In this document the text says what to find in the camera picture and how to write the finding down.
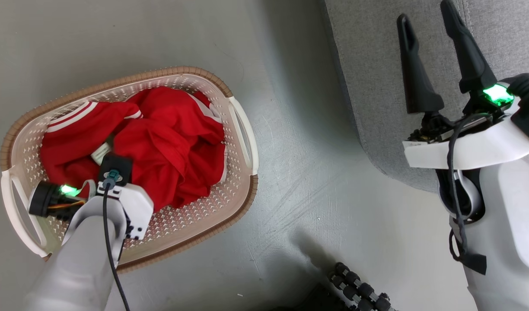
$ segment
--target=laundry basket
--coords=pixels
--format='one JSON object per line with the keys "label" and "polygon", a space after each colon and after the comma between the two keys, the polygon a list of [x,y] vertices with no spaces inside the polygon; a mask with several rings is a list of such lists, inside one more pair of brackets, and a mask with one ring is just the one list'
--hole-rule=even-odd
{"label": "laundry basket", "polygon": [[[23,115],[4,138],[0,154],[1,189],[7,215],[26,246],[49,258],[61,246],[67,223],[53,217],[27,215],[29,195],[47,175],[39,159],[49,122],[85,101],[124,101],[142,90],[167,86],[201,91],[223,118],[228,149],[226,181],[211,194],[181,209],[164,207],[152,216],[143,240],[126,240],[118,269],[134,270],[177,254],[238,221],[257,193],[258,154],[249,120],[229,88],[217,76],[197,67],[172,67],[115,79],[61,97]],[[19,197],[24,207],[17,206]]]}

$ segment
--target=gray floor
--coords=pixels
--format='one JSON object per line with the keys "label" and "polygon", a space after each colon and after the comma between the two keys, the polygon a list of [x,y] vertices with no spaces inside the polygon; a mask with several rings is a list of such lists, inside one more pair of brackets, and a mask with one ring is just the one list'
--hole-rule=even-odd
{"label": "gray floor", "polygon": [[[342,260],[399,310],[474,310],[433,194],[379,173],[359,146],[311,0],[0,0],[0,142],[29,109],[140,71],[215,72],[247,112],[261,169],[233,227],[123,274],[132,310],[293,305]],[[0,194],[0,310],[38,270]],[[121,310],[114,290],[108,311]]]}

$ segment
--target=gray couch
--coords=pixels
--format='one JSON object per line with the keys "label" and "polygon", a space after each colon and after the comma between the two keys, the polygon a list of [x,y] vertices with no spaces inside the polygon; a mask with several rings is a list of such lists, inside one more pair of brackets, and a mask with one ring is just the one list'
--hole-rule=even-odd
{"label": "gray couch", "polygon": [[[422,115],[406,113],[395,21],[401,13],[411,19],[424,67],[446,105],[442,114],[454,120],[468,95],[459,91],[460,71],[440,0],[324,2],[363,149],[384,174],[436,191],[434,171],[408,167],[403,154],[401,141],[419,127]],[[529,73],[529,0],[454,2],[498,79]]]}

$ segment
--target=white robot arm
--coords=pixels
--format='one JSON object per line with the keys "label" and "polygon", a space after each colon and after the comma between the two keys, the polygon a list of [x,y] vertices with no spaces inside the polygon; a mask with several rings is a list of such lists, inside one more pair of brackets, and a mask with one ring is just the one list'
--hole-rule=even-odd
{"label": "white robot arm", "polygon": [[436,170],[450,214],[450,250],[478,310],[529,311],[529,165],[522,160],[529,154],[529,74],[497,82],[452,1],[443,0],[441,10],[470,101],[456,122],[439,114],[443,100],[401,15],[407,112],[424,113],[422,128],[403,142],[405,157],[411,167]]}
{"label": "white robot arm", "polygon": [[[122,172],[110,169],[106,179],[90,191],[85,203],[63,192],[63,187],[42,181],[31,199],[29,212],[46,217],[70,219],[63,246],[52,254],[41,275],[27,294],[25,311],[104,310],[113,280],[125,308],[128,303],[116,273],[124,239],[144,238],[153,202],[137,185],[122,180]],[[78,209],[77,203],[83,203]]]}

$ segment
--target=green led light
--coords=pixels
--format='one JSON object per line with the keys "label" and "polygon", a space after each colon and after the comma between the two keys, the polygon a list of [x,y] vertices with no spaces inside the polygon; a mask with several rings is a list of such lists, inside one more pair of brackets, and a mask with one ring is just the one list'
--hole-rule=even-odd
{"label": "green led light", "polygon": [[61,191],[61,193],[65,194],[65,195],[69,195],[71,197],[76,197],[78,195],[78,193],[80,193],[81,190],[78,190],[74,187],[71,187],[71,186],[67,186],[67,185],[62,185],[61,188],[59,189],[59,191]]}
{"label": "green led light", "polygon": [[506,87],[502,85],[494,85],[489,89],[484,90],[486,98],[497,106],[506,106],[514,101],[514,96],[508,94]]}

